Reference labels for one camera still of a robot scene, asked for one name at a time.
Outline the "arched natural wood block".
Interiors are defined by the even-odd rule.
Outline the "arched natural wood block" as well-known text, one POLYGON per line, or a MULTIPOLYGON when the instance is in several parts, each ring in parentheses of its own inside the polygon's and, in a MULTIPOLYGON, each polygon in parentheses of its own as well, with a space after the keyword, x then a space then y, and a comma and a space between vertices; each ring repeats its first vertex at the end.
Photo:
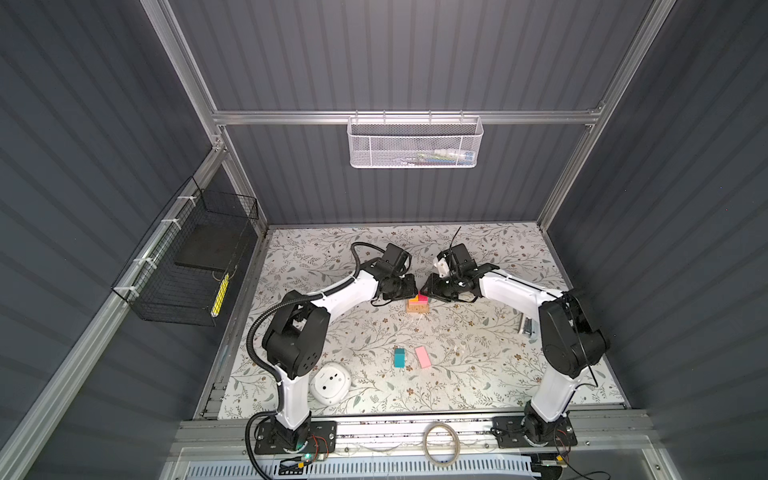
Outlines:
POLYGON ((430 311, 428 302, 407 302, 406 312, 410 314, 427 314, 430 311))

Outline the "teal wood block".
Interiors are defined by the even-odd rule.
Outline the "teal wood block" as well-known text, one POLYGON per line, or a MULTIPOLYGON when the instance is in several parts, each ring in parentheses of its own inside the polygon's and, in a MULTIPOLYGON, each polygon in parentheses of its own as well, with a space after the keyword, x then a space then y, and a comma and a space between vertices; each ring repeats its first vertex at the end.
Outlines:
POLYGON ((406 352, 404 348, 394 349, 393 365, 398 369, 404 369, 406 367, 406 352))

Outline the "light pink wood block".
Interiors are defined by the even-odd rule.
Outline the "light pink wood block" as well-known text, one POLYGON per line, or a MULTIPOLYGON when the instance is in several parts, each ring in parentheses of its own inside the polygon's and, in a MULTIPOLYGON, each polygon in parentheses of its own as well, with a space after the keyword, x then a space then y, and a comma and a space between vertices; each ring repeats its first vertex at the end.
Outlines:
POLYGON ((414 351, 417 361, 419 363, 419 366, 422 369, 427 369, 432 366, 432 361, 430 358, 430 355, 427 351, 427 349, 424 346, 419 346, 414 351))

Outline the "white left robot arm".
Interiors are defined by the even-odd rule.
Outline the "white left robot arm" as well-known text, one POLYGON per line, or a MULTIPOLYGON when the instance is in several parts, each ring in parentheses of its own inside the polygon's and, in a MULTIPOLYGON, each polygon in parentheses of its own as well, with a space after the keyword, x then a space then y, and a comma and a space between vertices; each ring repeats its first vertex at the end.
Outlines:
POLYGON ((289 291, 253 321, 245 337, 250 360, 276 381, 278 403, 268 415, 277 437, 291 450, 301 449, 310 436, 308 375, 319 361, 331 323, 361 303, 417 295, 415 276, 409 272, 411 254, 403 248, 354 242, 350 251, 350 275, 314 293, 289 291))

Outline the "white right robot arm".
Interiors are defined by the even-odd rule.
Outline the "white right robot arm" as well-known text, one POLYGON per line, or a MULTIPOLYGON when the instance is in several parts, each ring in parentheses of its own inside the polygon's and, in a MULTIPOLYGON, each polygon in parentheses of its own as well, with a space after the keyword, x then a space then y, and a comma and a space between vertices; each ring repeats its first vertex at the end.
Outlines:
POLYGON ((573 290, 547 289, 522 280, 491 264, 477 264, 463 244, 441 251, 420 293, 444 302, 460 302, 463 293, 474 299, 501 302, 531 320, 548 363, 542 382, 525 405, 521 433, 532 446, 557 441, 585 369, 596 365, 609 348, 599 327, 588 319, 586 304, 573 290))

